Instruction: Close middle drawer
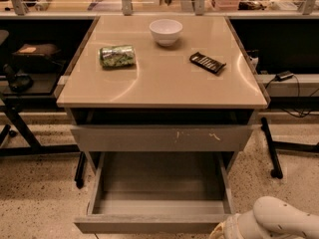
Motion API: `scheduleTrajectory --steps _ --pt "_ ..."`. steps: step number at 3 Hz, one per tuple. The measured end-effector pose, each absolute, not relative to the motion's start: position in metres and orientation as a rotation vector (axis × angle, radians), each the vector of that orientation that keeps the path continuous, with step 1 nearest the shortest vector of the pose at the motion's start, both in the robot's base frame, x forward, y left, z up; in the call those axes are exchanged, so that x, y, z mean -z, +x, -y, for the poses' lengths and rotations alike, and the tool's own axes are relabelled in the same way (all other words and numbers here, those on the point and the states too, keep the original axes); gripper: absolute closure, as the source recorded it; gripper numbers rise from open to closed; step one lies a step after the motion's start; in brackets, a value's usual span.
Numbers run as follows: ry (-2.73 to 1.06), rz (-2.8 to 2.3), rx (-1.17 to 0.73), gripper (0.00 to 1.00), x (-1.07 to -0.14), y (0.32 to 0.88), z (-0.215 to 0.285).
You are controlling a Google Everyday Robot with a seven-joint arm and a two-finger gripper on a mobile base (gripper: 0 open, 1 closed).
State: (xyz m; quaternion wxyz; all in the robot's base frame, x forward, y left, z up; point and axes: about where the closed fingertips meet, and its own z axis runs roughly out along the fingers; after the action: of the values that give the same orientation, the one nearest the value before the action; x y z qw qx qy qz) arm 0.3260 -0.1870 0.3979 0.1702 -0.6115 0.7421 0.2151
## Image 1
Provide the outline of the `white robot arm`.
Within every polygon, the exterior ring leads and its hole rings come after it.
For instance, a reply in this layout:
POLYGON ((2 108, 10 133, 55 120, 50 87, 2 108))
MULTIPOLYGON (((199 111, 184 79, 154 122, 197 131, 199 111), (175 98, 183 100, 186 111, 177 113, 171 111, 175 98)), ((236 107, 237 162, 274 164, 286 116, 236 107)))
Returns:
POLYGON ((240 214, 237 227, 244 239, 319 239, 319 217, 272 196, 258 198, 240 214))

